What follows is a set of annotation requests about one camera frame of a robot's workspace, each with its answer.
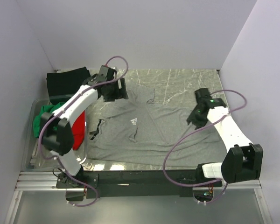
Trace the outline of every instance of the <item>white wall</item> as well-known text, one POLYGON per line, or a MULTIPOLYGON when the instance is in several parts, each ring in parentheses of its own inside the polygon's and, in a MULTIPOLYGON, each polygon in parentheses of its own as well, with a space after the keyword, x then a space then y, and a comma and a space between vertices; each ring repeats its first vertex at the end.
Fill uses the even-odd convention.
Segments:
MULTIPOLYGON (((248 98, 234 113, 264 149, 261 184, 273 221, 280 224, 280 0, 258 0, 220 72, 223 87, 248 98)), ((228 94, 232 107, 241 100, 228 94)))
POLYGON ((34 99, 46 92, 52 67, 15 0, 0 0, 0 224, 21 169, 34 99))
POLYGON ((56 69, 220 69, 256 0, 17 0, 56 69))

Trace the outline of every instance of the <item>clear plastic container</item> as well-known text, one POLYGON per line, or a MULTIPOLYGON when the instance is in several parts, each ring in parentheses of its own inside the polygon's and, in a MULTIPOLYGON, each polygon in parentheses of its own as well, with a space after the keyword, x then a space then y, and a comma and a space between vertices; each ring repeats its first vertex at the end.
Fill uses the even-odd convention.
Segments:
MULTIPOLYGON (((57 96, 52 97, 51 99, 62 99, 62 102, 70 99, 72 95, 66 96, 57 96)), ((29 116, 29 124, 26 136, 26 142, 24 147, 24 154, 22 160, 22 171, 26 172, 44 172, 44 171, 52 171, 54 168, 58 168, 58 162, 55 160, 44 160, 40 153, 37 151, 38 139, 33 135, 33 120, 39 114, 41 107, 43 105, 49 105, 49 97, 43 99, 37 99, 33 102, 30 116, 29 116)), ((74 151, 77 161, 82 164, 86 160, 86 149, 87 149, 87 119, 85 117, 85 137, 84 141, 79 147, 78 150, 74 151)), ((42 151, 46 156, 51 156, 51 152, 47 150, 44 146, 42 146, 42 151)))

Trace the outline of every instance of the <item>black cloth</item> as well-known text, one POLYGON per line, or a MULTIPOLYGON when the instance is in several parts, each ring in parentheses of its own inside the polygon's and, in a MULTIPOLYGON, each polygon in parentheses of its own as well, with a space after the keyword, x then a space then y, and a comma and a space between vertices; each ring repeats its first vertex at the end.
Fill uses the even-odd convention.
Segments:
POLYGON ((82 85, 82 82, 89 77, 90 73, 86 67, 61 73, 48 73, 47 88, 50 102, 53 105, 59 102, 66 102, 70 96, 60 98, 56 98, 56 96, 75 94, 82 85))

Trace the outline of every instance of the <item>adidas logo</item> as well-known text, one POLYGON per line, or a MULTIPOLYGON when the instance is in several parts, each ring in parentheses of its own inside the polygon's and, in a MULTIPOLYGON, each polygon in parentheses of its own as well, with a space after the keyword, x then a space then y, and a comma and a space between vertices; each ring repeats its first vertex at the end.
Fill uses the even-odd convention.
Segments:
POLYGON ((137 124, 137 118, 132 119, 132 120, 131 120, 131 123, 132 123, 133 125, 136 125, 136 124, 137 124))

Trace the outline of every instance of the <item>t-shirt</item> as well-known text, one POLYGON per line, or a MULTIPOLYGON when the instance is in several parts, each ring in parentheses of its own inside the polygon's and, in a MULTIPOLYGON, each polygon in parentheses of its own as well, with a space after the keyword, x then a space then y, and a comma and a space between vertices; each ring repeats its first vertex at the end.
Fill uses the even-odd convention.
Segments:
MULTIPOLYGON (((194 131, 187 123, 189 108, 154 103, 154 89, 130 86, 129 99, 108 104, 101 114, 99 133, 88 146, 88 158, 163 164, 167 152, 184 135, 194 131)), ((195 133, 170 154, 166 165, 196 167, 200 163, 220 162, 226 149, 214 127, 195 133)))

